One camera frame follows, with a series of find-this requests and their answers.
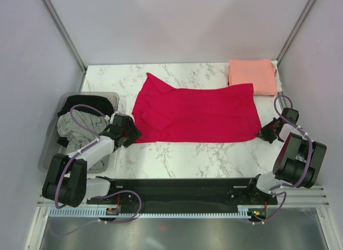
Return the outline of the red t-shirt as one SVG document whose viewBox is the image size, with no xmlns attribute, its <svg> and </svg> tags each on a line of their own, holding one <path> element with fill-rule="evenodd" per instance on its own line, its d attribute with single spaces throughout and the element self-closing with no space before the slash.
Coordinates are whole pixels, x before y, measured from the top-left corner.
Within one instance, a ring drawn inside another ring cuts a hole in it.
<svg viewBox="0 0 343 250">
<path fill-rule="evenodd" d="M 151 73 L 133 107 L 137 143 L 237 143 L 257 137 L 262 125 L 253 85 L 177 89 Z"/>
</svg>

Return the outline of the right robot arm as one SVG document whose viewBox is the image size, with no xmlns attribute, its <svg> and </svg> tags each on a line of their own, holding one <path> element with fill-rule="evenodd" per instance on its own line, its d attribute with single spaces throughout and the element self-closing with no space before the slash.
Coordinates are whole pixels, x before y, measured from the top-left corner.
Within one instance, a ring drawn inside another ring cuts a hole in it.
<svg viewBox="0 0 343 250">
<path fill-rule="evenodd" d="M 273 143 L 283 142 L 271 172 L 250 179 L 251 187 L 245 190 L 246 199 L 259 203 L 266 194 L 281 187 L 311 188 L 323 163 L 327 146 L 313 141 L 296 123 L 299 112 L 284 108 L 278 119 L 263 126 L 258 138 Z"/>
</svg>

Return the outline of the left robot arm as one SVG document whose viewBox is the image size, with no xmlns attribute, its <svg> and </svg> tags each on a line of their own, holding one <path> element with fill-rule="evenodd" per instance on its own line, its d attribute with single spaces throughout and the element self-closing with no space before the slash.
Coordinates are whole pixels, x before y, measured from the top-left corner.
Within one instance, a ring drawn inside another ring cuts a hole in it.
<svg viewBox="0 0 343 250">
<path fill-rule="evenodd" d="M 42 196 L 54 201 L 57 209 L 77 207 L 91 198 L 113 203 L 118 191 L 111 186 L 111 180 L 105 177 L 89 179 L 88 170 L 103 157 L 121 147 L 129 147 L 141 136 L 132 117 L 114 115 L 113 122 L 101 133 L 96 133 L 93 141 L 67 155 L 57 153 L 52 157 Z"/>
</svg>

